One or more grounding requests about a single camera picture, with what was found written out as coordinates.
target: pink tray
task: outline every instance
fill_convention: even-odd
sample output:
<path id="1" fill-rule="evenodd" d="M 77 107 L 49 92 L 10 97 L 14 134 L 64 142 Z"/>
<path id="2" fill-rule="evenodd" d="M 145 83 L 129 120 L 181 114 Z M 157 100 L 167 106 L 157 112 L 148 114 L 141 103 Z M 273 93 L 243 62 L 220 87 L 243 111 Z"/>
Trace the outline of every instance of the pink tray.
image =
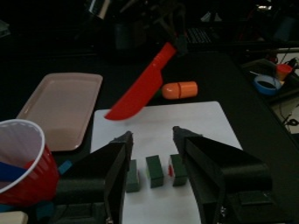
<path id="1" fill-rule="evenodd" d="M 17 116 L 41 126 L 50 151 L 73 151 L 81 144 L 102 77 L 90 73 L 50 73 Z"/>

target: white paper sheet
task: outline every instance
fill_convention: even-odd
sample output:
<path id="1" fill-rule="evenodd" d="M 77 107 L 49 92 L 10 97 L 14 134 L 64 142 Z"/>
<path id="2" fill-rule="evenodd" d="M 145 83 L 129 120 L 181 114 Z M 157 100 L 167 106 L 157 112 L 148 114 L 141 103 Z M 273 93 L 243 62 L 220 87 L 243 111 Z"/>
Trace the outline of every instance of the white paper sheet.
<path id="1" fill-rule="evenodd" d="M 151 106 L 124 121 L 104 118 L 108 110 L 94 113 L 90 151 L 101 148 L 128 130 L 133 133 L 132 159 L 140 176 L 140 192 L 125 194 L 122 223 L 200 223 L 199 209 L 189 182 L 172 187 L 167 175 L 168 159 L 177 154 L 173 144 L 173 126 L 203 134 L 207 138 L 240 149 L 229 122 L 216 101 Z M 163 165 L 164 185 L 149 188 L 145 176 L 145 157 L 159 155 Z"/>

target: red plastic knife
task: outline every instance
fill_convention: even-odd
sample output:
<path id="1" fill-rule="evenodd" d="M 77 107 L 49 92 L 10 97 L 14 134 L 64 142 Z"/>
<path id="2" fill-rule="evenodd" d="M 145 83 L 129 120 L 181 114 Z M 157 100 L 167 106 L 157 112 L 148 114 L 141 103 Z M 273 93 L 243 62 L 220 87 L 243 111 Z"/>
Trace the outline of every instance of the red plastic knife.
<path id="1" fill-rule="evenodd" d="M 108 120 L 125 120 L 133 116 L 149 102 L 163 85 L 161 70 L 175 53 L 176 49 L 167 42 L 133 85 L 106 112 L 105 118 Z"/>

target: black table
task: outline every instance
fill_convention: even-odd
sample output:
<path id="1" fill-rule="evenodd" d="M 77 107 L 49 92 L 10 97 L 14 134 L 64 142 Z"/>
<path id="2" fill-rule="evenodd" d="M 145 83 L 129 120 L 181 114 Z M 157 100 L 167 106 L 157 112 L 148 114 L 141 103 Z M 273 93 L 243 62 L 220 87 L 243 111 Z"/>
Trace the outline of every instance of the black table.
<path id="1" fill-rule="evenodd" d="M 2 59 L 0 121 L 17 116 L 42 76 L 49 73 L 101 74 L 104 81 L 94 110 L 108 109 L 136 80 L 147 63 L 148 61 L 117 64 L 94 55 Z M 229 56 L 217 52 L 195 52 L 173 58 L 163 70 L 163 80 L 196 81 L 200 87 L 199 95 L 180 101 L 152 99 L 148 105 L 219 102 L 243 150 L 268 165 L 276 199 L 299 221 L 299 146 Z M 90 130 L 92 119 L 81 146 L 73 152 L 53 153 L 57 164 L 65 159 L 76 162 L 88 155 Z"/>

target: red solo cup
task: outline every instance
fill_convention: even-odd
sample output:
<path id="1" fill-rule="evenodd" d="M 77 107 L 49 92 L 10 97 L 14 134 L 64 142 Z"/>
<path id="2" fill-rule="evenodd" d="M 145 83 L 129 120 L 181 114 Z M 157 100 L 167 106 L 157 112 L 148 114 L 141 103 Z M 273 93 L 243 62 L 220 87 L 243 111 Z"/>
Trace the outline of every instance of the red solo cup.
<path id="1" fill-rule="evenodd" d="M 0 161 L 26 169 L 16 181 L 0 182 L 0 204 L 28 207 L 53 198 L 58 171 L 36 123 L 0 122 Z"/>

